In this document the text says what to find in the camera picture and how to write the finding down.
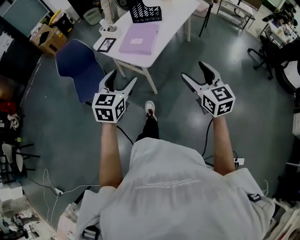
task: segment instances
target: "black pants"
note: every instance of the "black pants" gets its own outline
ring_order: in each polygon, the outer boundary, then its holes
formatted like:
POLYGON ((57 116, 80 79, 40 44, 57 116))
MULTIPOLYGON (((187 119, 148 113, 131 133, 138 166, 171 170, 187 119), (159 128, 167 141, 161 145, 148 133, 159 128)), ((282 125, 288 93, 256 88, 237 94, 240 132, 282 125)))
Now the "black pants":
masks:
POLYGON ((145 138, 145 137, 151 137, 159 139, 158 134, 158 122, 153 118, 148 118, 146 121, 146 125, 144 126, 144 129, 141 134, 136 139, 136 142, 145 138))

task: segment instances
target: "white box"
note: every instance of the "white box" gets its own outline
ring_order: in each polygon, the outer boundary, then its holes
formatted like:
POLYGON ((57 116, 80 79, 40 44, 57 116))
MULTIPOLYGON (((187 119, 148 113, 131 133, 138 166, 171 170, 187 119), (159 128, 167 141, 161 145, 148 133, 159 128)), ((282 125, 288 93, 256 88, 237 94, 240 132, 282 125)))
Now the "white box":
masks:
POLYGON ((228 84, 203 91, 202 107, 214 117, 230 113, 233 110, 235 96, 228 84))
POLYGON ((126 110, 124 94, 96 93, 92 108, 97 122, 116 123, 126 110))
POLYGON ((0 200, 4 202, 10 199, 11 199, 11 194, 10 194, 9 185, 3 184, 3 186, 0 187, 0 200))
POLYGON ((292 133, 300 139, 300 113, 294 114, 292 133))
POLYGON ((13 200, 23 197, 23 189, 20 183, 12 182, 9 183, 10 195, 13 200))
POLYGON ((105 38, 119 38, 122 36, 122 30, 115 25, 108 25, 111 29, 114 29, 114 32, 104 31, 104 27, 99 29, 101 35, 105 38))

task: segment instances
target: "white cable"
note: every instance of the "white cable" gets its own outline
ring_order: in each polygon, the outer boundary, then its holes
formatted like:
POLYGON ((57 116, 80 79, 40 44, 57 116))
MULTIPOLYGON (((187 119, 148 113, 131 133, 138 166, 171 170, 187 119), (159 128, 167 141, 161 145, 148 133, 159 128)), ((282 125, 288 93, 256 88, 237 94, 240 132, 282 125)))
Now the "white cable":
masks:
POLYGON ((262 192, 265 196, 267 196, 269 193, 269 185, 268 185, 268 181, 266 179, 264 181, 267 183, 267 189, 263 190, 262 192))
POLYGON ((48 223, 48 216, 49 216, 49 205, 48 205, 48 203, 47 203, 47 201, 46 201, 46 198, 45 198, 45 190, 46 190, 46 188, 45 188, 45 170, 47 170, 47 172, 48 172, 48 169, 47 168, 45 168, 44 169, 44 175, 43 175, 43 185, 44 185, 44 200, 45 200, 45 203, 47 204, 47 208, 48 208, 48 212, 47 212, 47 223, 48 223))
MULTIPOLYGON (((43 186, 44 186, 44 200, 45 200, 45 203, 47 204, 47 207, 48 207, 48 212, 47 212, 47 223, 48 223, 48 218, 49 218, 49 211, 50 211, 50 208, 49 208, 49 205, 48 205, 48 203, 47 203, 47 201, 46 201, 46 198, 45 198, 45 190, 46 190, 46 188, 45 188, 45 171, 47 171, 47 179, 49 180, 49 182, 51 183, 51 185, 52 185, 52 187, 54 188, 55 191, 56 191, 56 189, 55 189, 53 183, 51 182, 51 180, 49 179, 49 172, 48 172, 48 169, 45 168, 45 169, 44 169, 44 175, 43 175, 43 186)), ((71 191, 64 192, 63 194, 73 192, 73 191, 75 191, 76 189, 78 189, 78 188, 80 188, 80 187, 93 187, 93 186, 99 187, 100 185, 81 185, 81 186, 78 186, 78 187, 74 188, 74 189, 71 190, 71 191)), ((57 194, 57 196, 56 196, 56 201, 55 201, 55 204, 54 204, 52 213, 51 213, 50 224, 52 224, 53 213, 54 213, 54 210, 55 210, 56 203, 57 203, 57 201, 58 201, 58 197, 59 197, 59 194, 57 194)))
POLYGON ((80 187, 99 187, 99 186, 100 186, 100 185, 81 185, 81 186, 78 186, 78 187, 74 188, 74 189, 71 190, 71 191, 64 192, 64 194, 65 194, 65 193, 73 192, 73 191, 75 191, 76 189, 78 189, 78 188, 80 188, 80 187))
POLYGON ((55 201, 55 204, 54 204, 54 207, 53 207, 53 211, 52 211, 52 214, 51 214, 51 221, 50 221, 50 224, 52 224, 52 217, 53 217, 53 213, 54 213, 54 209, 55 209, 57 200, 58 200, 58 194, 57 194, 57 196, 56 196, 56 201, 55 201))

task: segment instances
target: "white sneaker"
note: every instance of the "white sneaker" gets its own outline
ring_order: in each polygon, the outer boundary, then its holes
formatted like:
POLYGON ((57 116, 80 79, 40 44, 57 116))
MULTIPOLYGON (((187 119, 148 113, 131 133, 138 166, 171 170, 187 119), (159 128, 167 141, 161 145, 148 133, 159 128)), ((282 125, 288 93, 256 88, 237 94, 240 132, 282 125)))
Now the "white sneaker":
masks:
POLYGON ((155 105, 152 101, 146 102, 145 111, 148 118, 154 118, 156 121, 158 120, 155 116, 155 105))

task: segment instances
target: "pink folder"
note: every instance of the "pink folder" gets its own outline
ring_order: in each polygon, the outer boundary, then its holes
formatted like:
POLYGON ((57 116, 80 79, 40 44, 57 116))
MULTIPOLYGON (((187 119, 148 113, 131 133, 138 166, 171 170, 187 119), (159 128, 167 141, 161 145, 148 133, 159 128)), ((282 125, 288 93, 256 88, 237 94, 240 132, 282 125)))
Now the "pink folder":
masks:
POLYGON ((151 55, 158 29, 159 25, 155 23, 131 24, 119 52, 151 55))

